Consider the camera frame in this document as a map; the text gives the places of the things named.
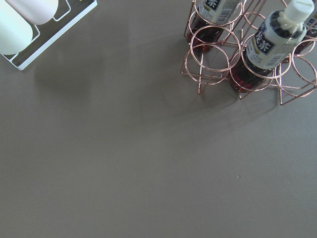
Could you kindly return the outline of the tea bottle white cap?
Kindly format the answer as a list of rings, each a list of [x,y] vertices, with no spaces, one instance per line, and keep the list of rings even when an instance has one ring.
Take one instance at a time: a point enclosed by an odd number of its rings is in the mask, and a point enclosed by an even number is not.
[[[311,0],[292,0],[284,10],[271,12],[250,39],[237,64],[231,68],[230,85],[247,93],[258,87],[303,40],[305,21],[315,9]]]

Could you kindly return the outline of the tea bottle in rack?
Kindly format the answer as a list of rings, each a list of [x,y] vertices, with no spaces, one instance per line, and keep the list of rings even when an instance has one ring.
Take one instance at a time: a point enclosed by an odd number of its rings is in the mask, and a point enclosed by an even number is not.
[[[229,22],[236,10],[239,0],[202,0],[190,24],[187,42],[191,42],[193,50],[206,52],[211,49],[209,43],[215,43],[224,29],[219,25]]]
[[[317,14],[316,13],[313,13],[305,21],[305,27],[306,27],[307,33],[306,33],[306,36],[303,38],[303,41],[305,41],[305,40],[307,40],[307,41],[301,42],[298,45],[298,47],[294,51],[295,55],[301,54],[301,52],[312,43],[312,41],[308,41],[308,39],[317,37]]]

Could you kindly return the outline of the pale pink cup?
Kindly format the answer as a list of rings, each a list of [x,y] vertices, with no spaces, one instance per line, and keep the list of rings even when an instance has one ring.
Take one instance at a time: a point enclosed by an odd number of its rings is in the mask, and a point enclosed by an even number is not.
[[[50,21],[59,5],[59,0],[6,0],[5,2],[34,25],[42,25]]]

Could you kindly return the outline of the white cup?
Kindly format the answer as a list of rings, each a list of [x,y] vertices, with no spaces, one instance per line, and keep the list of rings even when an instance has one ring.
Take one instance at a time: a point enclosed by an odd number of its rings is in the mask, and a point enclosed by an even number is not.
[[[14,55],[29,46],[33,30],[6,1],[0,1],[0,53]]]

